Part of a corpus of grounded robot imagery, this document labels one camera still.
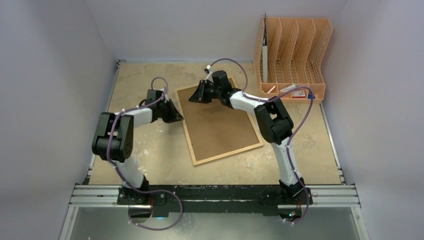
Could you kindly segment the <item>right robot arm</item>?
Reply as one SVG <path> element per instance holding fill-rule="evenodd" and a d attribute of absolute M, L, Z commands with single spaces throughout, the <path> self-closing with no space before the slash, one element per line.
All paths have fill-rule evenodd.
<path fill-rule="evenodd" d="M 190 102 L 208 104 L 218 99 L 222 105 L 255 116 L 262 138 L 271 144 L 279 169 L 280 196 L 288 204 L 300 198 L 305 183 L 290 146 L 294 123 L 283 102 L 276 97 L 262 98 L 233 87 L 224 70 L 205 70 Z"/>

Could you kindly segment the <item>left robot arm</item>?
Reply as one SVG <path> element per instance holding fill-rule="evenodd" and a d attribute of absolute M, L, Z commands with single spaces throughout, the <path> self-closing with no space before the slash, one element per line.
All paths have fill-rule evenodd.
<path fill-rule="evenodd" d="M 166 88 L 149 89 L 146 99 L 134 108 L 118 113 L 102 112 L 93 136 L 93 154 L 115 169 L 122 186 L 130 190 L 130 199 L 138 205 L 146 203 L 149 194 L 156 191 L 149 190 L 149 183 L 132 156 L 134 129 L 158 119 L 167 124 L 184 119 L 167 96 Z"/>

